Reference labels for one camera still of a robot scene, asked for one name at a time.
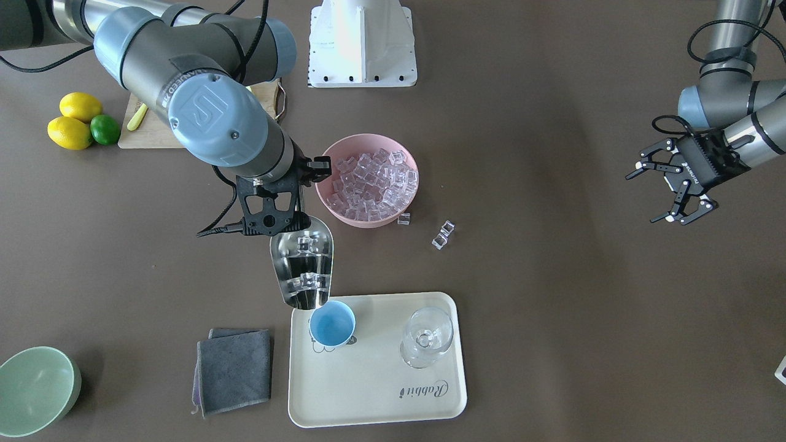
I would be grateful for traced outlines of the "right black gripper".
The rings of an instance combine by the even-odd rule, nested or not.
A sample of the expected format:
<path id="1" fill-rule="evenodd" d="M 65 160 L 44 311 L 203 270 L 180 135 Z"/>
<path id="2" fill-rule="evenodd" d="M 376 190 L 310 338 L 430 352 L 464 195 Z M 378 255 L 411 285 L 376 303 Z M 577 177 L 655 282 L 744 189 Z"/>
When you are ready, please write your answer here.
<path id="1" fill-rule="evenodd" d="M 305 230 L 311 218 L 302 208 L 302 187 L 322 182 L 332 174 L 329 156 L 306 157 L 294 142 L 284 142 L 275 165 L 264 173 L 250 169 L 236 173 L 236 192 L 243 210 L 241 232 L 246 236 Z"/>

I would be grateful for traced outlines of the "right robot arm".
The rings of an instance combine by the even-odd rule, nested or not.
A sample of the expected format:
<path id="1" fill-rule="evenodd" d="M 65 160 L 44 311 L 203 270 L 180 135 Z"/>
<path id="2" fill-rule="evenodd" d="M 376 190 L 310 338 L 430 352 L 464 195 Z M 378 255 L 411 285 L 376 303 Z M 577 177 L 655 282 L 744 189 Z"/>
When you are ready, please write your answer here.
<path id="1" fill-rule="evenodd" d="M 297 60 L 289 28 L 165 1 L 3 1 L 2 49 L 87 45 L 115 81 L 174 137 L 230 181 L 238 223 L 200 232 L 246 236 L 308 229 L 302 188 L 328 178 L 328 157 L 306 157 L 248 87 L 280 79 Z"/>

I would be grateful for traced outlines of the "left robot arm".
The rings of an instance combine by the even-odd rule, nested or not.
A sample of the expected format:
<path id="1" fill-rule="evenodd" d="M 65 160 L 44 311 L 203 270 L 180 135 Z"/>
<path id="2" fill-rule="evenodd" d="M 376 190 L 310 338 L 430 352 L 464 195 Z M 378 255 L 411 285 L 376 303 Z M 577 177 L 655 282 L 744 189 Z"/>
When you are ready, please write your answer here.
<path id="1" fill-rule="evenodd" d="M 627 179 L 646 171 L 663 174 L 674 194 L 670 209 L 656 216 L 688 225 L 718 207 L 709 190 L 752 168 L 783 156 L 785 98 L 783 79 L 753 79 L 757 42 L 766 37 L 780 53 L 784 44 L 766 30 L 783 1 L 721 1 L 709 49 L 700 63 L 696 85 L 680 93 L 670 120 L 679 131 L 640 151 Z"/>

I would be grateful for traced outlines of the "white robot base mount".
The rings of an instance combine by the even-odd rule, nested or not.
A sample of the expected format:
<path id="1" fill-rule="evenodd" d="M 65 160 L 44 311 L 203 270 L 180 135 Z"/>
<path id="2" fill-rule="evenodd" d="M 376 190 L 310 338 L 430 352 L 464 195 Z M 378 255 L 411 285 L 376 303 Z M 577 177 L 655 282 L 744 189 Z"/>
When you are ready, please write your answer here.
<path id="1" fill-rule="evenodd" d="M 399 1 L 323 1 L 311 9 L 311 88 L 397 88 L 418 81 L 412 12 Z"/>

